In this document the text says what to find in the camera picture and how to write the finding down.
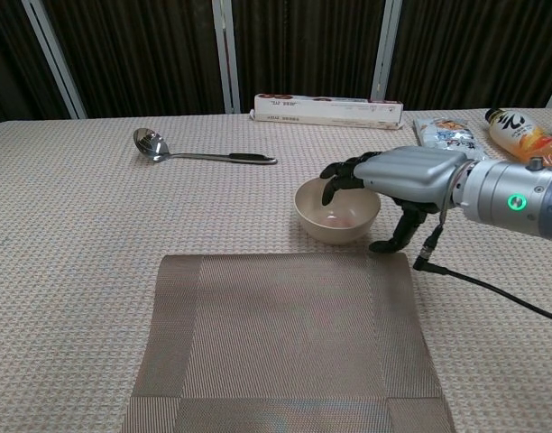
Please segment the woven placemat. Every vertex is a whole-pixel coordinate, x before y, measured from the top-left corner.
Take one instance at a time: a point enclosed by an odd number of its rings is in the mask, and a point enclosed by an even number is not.
[[[453,431],[406,256],[165,257],[135,431]]]

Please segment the robotic hand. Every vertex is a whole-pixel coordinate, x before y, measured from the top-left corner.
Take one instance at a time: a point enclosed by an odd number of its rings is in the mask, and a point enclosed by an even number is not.
[[[391,197],[402,207],[389,241],[374,242],[376,253],[404,248],[427,214],[460,207],[473,221],[552,239],[552,167],[542,158],[528,165],[507,161],[473,161],[464,153],[426,147],[400,147],[368,152],[335,162],[320,174],[327,183],[322,204],[339,189],[368,188]]]

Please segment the bowl rim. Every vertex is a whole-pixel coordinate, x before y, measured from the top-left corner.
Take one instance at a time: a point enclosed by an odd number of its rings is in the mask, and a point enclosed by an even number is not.
[[[326,230],[337,230],[337,231],[343,231],[343,230],[354,230],[356,228],[360,228],[362,226],[366,226],[367,224],[369,224],[371,221],[373,221],[377,216],[378,214],[380,213],[381,211],[381,206],[382,206],[382,203],[381,203],[381,197],[380,195],[375,192],[375,191],[372,191],[371,189],[365,189],[366,191],[368,191],[369,193],[372,194],[372,197],[374,197],[374,199],[377,201],[378,203],[378,207],[377,207],[377,210],[376,212],[374,213],[374,215],[370,216],[369,218],[367,218],[363,223],[360,223],[360,224],[357,224],[356,226],[350,226],[350,227],[331,227],[331,226],[324,226],[323,224],[319,224],[315,221],[313,221],[312,219],[308,218],[306,215],[304,215],[302,213],[302,211],[300,211],[300,209],[298,208],[298,193],[299,191],[302,189],[302,187],[304,187],[306,184],[314,181],[314,180],[321,180],[321,178],[314,178],[314,179],[311,179],[311,180],[307,180],[306,182],[304,182],[302,185],[300,185],[297,189],[296,189],[296,192],[294,193],[294,208],[296,209],[296,212],[298,215],[300,215],[305,221],[308,221],[310,224],[314,225],[314,226],[318,226],[318,227],[322,227],[322,228],[325,228]]]

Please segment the black cable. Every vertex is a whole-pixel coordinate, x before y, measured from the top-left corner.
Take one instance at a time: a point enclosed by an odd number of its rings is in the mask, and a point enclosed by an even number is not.
[[[510,293],[502,289],[499,289],[498,287],[495,287],[492,284],[489,284],[488,282],[480,281],[480,280],[477,280],[476,278],[469,277],[468,275],[464,275],[463,273],[451,271],[450,269],[445,268],[444,266],[438,266],[436,264],[430,263],[428,259],[430,259],[430,255],[437,247],[438,238],[440,237],[442,232],[443,232],[443,226],[442,224],[439,224],[434,229],[432,234],[427,238],[427,240],[422,246],[422,251],[420,252],[420,255],[417,257],[417,260],[414,262],[413,268],[415,270],[430,272],[430,273],[437,273],[438,275],[449,275],[459,280],[471,282],[472,284],[476,284],[477,286],[481,286],[481,287],[484,287],[485,289],[492,290],[495,293],[501,296],[504,296],[505,298],[510,299],[513,302],[516,302],[522,307],[526,309],[530,309],[535,313],[538,313],[541,316],[544,316],[545,318],[552,319],[552,313],[549,313],[548,311],[545,311],[544,309],[541,309],[535,305],[529,304],[526,300],[517,298],[516,296],[511,295]]]

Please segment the table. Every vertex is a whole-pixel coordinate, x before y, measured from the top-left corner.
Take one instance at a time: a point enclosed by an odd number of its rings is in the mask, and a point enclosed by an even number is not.
[[[552,109],[523,110],[543,126]],[[295,218],[296,187],[331,161],[416,144],[411,119],[459,116],[491,156],[485,110],[407,112],[399,131],[255,123],[247,115],[0,124],[0,431],[118,431],[166,254],[355,251],[388,239],[387,198],[371,234],[333,247]],[[280,163],[152,164],[135,128],[173,151],[260,152]],[[411,261],[430,216],[405,252]],[[552,242],[449,213],[433,262],[552,311]],[[428,349],[458,431],[552,431],[552,321],[488,290],[413,272]]]

